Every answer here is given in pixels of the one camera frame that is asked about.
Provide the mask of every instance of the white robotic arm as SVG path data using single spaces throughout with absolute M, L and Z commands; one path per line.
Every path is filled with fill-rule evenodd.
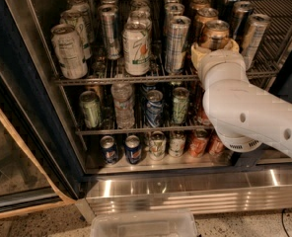
M 203 107 L 226 147 L 248 152 L 263 142 L 292 158 L 292 104 L 252 85 L 240 54 L 213 51 L 196 68 Z

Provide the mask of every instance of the screw hole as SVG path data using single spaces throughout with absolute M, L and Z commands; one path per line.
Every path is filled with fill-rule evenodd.
M 241 122 L 245 122 L 246 121 L 246 115 L 245 114 L 241 114 L 240 119 L 241 119 Z
M 290 129 L 284 130 L 284 138 L 285 140 L 289 140 L 291 138 L 292 131 Z

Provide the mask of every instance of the cable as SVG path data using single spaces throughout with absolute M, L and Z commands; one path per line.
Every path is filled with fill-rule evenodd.
M 282 209 L 282 226 L 283 226 L 283 229 L 284 229 L 284 232 L 286 233 L 287 237 L 290 237 L 290 235 L 288 234 L 286 228 L 285 228 L 285 225 L 284 225 L 284 212 L 285 212 L 286 209 Z

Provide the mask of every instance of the speckled floor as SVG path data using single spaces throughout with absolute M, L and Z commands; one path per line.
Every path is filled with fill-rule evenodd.
M 282 225 L 281 210 L 197 215 L 195 220 L 201 237 L 287 236 Z M 292 237 L 292 209 L 285 210 L 284 225 Z M 68 205 L 2 219 L 0 237 L 89 237 L 90 228 L 77 208 Z

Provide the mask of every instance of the green can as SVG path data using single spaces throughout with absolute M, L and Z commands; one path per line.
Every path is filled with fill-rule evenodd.
M 79 98 L 80 108 L 88 129 L 99 127 L 102 123 L 100 99 L 96 92 L 85 91 Z
M 186 121 L 189 90 L 177 87 L 173 91 L 173 124 L 183 124 Z

